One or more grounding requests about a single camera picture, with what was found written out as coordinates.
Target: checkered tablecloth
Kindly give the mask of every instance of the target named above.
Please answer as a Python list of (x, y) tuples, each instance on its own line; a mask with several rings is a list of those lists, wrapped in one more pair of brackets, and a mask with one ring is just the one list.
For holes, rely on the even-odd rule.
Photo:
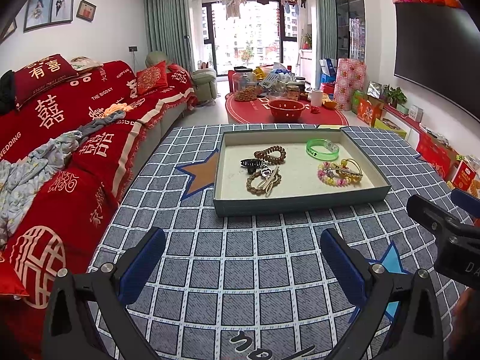
[[(378, 260), (393, 242), (405, 270), (430, 272), (444, 337), (451, 310), (465, 287), (433, 270), (433, 236), (413, 223), (405, 205), (418, 193), (471, 223), (453, 206), (449, 189), (399, 135), (345, 127), (392, 184), (384, 202), (355, 207), (218, 218), (213, 188), (181, 200), (188, 176), (178, 165), (201, 161), (231, 130), (310, 128), (302, 125), (220, 125), (176, 128), (157, 147), (125, 196), (92, 259), (91, 270), (115, 262), (151, 226), (166, 232), (166, 251), (128, 310), (164, 359), (246, 359), (269, 350), (282, 359), (315, 345), (306, 359), (326, 356), (349, 325), (347, 301), (322, 256), (321, 232), (335, 227), (366, 258)], [(115, 358), (122, 358), (96, 304), (91, 310)], [(384, 317), (366, 357), (374, 356), (390, 325)], [(240, 330), (251, 345), (239, 353)]]

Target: green bracelet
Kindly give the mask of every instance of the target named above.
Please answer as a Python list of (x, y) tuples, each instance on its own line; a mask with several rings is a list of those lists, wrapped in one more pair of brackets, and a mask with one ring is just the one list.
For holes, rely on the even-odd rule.
[[(323, 146), (331, 153), (316, 151), (312, 146)], [(339, 146), (328, 139), (311, 139), (307, 142), (307, 153), (319, 161), (335, 161), (339, 151)]]

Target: picture frame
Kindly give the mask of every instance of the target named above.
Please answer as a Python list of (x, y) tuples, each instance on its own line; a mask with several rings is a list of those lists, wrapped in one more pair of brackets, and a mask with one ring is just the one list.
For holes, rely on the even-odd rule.
[(95, 16), (95, 10), (97, 10), (96, 5), (93, 5), (85, 0), (81, 0), (80, 4), (78, 5), (77, 17), (79, 19), (92, 22)]
[(0, 44), (2, 44), (2, 42), (5, 41), (5, 39), (7, 39), (10, 35), (12, 35), (15, 32), (16, 29), (17, 29), (17, 21), (16, 21), (16, 19), (13, 19), (13, 21), (11, 22), (7, 32), (5, 33), (3, 38), (0, 40)]
[(74, 20), (74, 0), (28, 0), (23, 32)]

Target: metal bolt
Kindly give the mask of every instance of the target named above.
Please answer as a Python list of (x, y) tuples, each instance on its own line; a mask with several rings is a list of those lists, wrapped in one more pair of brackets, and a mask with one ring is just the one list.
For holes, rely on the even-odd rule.
[(385, 272), (385, 267), (382, 264), (373, 264), (371, 268), (376, 274), (379, 275)]
[(60, 269), (60, 270), (57, 272), (57, 276), (58, 276), (59, 278), (63, 278), (64, 276), (67, 275), (67, 273), (68, 273), (67, 268), (62, 268), (62, 269)]
[(113, 271), (113, 264), (111, 262), (106, 262), (100, 269), (105, 273), (111, 272)]
[(424, 269), (419, 269), (418, 276), (420, 276), (422, 279), (426, 279), (428, 278), (428, 272)]

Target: red bowl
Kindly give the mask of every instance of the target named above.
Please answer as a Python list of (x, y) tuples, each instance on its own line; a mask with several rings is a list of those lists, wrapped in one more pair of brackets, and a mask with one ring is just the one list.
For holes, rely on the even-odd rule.
[(305, 109), (305, 105), (296, 100), (270, 100), (268, 106), (277, 123), (295, 123)]

